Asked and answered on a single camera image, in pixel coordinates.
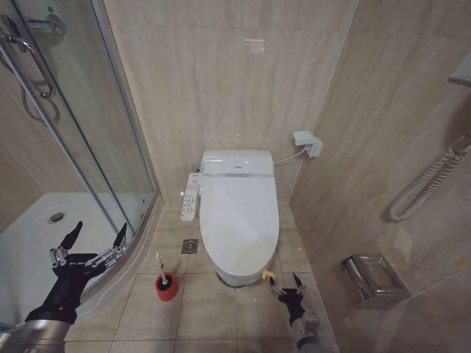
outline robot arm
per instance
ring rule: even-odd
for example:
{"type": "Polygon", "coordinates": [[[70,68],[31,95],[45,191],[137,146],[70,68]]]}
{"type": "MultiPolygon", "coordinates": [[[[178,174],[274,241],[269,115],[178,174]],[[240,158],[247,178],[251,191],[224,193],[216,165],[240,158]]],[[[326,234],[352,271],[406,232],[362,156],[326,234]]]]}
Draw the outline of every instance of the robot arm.
{"type": "Polygon", "coordinates": [[[327,353],[319,343],[317,327],[319,319],[314,313],[307,313],[301,305],[305,286],[296,274],[293,274],[297,288],[279,289],[275,281],[270,277],[270,290],[278,295],[278,300],[286,305],[289,312],[289,324],[293,329],[294,340],[298,352],[302,353],[327,353]]]}
{"type": "Polygon", "coordinates": [[[103,274],[125,253],[126,224],[111,249],[101,254],[69,254],[82,226],[79,222],[57,248],[49,251],[57,281],[44,303],[26,317],[25,325],[0,337],[0,353],[64,352],[64,338],[77,319],[76,309],[88,281],[103,274]]]}

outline beige marble wall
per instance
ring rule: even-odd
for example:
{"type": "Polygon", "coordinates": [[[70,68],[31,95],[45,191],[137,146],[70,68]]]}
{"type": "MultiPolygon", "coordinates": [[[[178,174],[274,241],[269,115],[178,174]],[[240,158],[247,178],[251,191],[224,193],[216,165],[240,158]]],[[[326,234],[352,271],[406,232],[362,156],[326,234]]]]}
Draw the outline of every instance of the beige marble wall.
{"type": "Polygon", "coordinates": [[[3,143],[0,143],[0,234],[43,192],[21,167],[3,143]]]}
{"type": "Polygon", "coordinates": [[[471,48],[470,18],[470,0],[358,4],[314,130],[324,149],[303,162],[290,201],[343,352],[470,346],[471,157],[409,220],[391,224],[383,214],[444,146],[471,131],[471,90],[447,82],[471,48]],[[339,263],[375,252],[414,299],[394,310],[354,308],[339,263]]]}
{"type": "Polygon", "coordinates": [[[91,3],[20,0],[18,6],[31,18],[46,17],[50,6],[67,27],[64,35],[40,27],[32,34],[67,101],[65,106],[59,95],[54,98],[61,112],[57,129],[79,166],[89,171],[89,181],[107,192],[81,134],[115,192],[149,192],[152,186],[91,3]]]}
{"type": "MultiPolygon", "coordinates": [[[[107,0],[166,202],[181,201],[206,148],[297,151],[312,129],[357,0],[107,0]],[[245,39],[264,39],[253,54],[245,39]]],[[[276,170],[287,200],[300,167],[276,170]]]]}
{"type": "MultiPolygon", "coordinates": [[[[4,146],[42,192],[84,191],[82,181],[49,129],[26,114],[20,84],[3,65],[0,80],[0,140],[4,146]]],[[[29,106],[35,112],[31,102],[29,106]]]]}

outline shower drain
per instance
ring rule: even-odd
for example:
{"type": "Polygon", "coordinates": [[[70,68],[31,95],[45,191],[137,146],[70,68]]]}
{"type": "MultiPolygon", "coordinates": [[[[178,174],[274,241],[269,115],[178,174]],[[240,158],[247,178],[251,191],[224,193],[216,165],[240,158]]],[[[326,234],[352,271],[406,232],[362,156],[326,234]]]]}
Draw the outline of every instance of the shower drain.
{"type": "Polygon", "coordinates": [[[60,221],[64,217],[65,217],[64,212],[57,212],[57,213],[55,213],[54,215],[52,215],[51,217],[48,218],[47,223],[50,223],[50,224],[57,223],[58,221],[60,221]]]}

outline red toilet brush holder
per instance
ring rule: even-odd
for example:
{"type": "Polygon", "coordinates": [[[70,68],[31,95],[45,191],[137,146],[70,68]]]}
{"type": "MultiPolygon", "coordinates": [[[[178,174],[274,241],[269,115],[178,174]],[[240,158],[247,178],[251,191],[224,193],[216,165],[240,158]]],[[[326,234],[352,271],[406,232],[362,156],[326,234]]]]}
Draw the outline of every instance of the red toilet brush holder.
{"type": "Polygon", "coordinates": [[[178,294],[178,281],[170,272],[165,273],[166,284],[163,284],[162,275],[155,280],[155,290],[159,299],[163,302],[170,302],[178,294]]]}

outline toilet brush handle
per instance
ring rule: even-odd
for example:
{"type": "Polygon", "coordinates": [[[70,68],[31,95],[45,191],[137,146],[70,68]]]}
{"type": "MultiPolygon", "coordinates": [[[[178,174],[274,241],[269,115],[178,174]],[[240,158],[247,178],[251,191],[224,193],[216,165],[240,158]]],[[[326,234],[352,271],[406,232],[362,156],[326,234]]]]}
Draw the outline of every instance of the toilet brush handle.
{"type": "Polygon", "coordinates": [[[157,266],[160,271],[160,275],[162,276],[162,284],[166,285],[167,284],[167,277],[165,277],[165,271],[163,270],[163,260],[162,260],[162,255],[160,252],[155,254],[155,259],[157,260],[157,266]]]}

